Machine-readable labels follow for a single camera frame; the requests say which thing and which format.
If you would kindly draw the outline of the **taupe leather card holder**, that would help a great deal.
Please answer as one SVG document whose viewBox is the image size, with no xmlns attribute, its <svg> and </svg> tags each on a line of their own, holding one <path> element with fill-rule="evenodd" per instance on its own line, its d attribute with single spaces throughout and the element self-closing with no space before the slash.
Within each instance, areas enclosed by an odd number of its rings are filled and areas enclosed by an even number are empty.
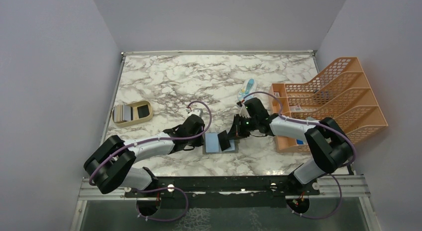
<svg viewBox="0 0 422 231">
<path fill-rule="evenodd" d="M 217 133 L 205 133 L 204 134 L 204 144 L 203 144 L 203 154 L 204 155 L 211 155 L 211 154 L 230 154 L 230 153 L 238 153 L 238 142 L 235 140 L 229 140 L 230 147 L 222 150 L 220 146 L 220 142 L 217 136 Z"/>
</svg>

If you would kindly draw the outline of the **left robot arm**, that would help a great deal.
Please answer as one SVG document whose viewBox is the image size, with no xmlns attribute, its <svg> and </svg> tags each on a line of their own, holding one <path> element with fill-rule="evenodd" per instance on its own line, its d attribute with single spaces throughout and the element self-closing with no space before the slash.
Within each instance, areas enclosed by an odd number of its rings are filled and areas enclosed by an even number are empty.
<svg viewBox="0 0 422 231">
<path fill-rule="evenodd" d="M 187 150 L 189 146 L 202 146 L 204 140 L 200 134 L 204 129 L 203 119 L 190 113 L 182 124 L 131 144 L 112 135 L 85 161 L 83 168 L 90 176 L 91 185 L 97 186 L 102 194 L 118 187 L 131 187 L 148 197 L 156 192 L 153 173 L 133 165 L 153 156 Z"/>
</svg>

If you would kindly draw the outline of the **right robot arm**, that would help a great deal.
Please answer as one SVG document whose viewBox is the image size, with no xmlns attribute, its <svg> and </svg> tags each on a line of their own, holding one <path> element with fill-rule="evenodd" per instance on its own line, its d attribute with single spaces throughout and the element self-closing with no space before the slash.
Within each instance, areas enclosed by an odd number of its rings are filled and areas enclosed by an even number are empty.
<svg viewBox="0 0 422 231">
<path fill-rule="evenodd" d="M 287 188 L 292 194 L 300 194 L 309 182 L 333 173 L 355 154 L 351 141 L 330 117 L 309 121 L 271 115 L 258 98 L 238 102 L 238 105 L 240 112 L 233 117 L 230 130 L 217 135 L 222 150 L 230 148 L 231 140 L 247 138 L 256 130 L 265 136 L 289 137 L 308 145 L 311 159 L 288 176 Z"/>
</svg>

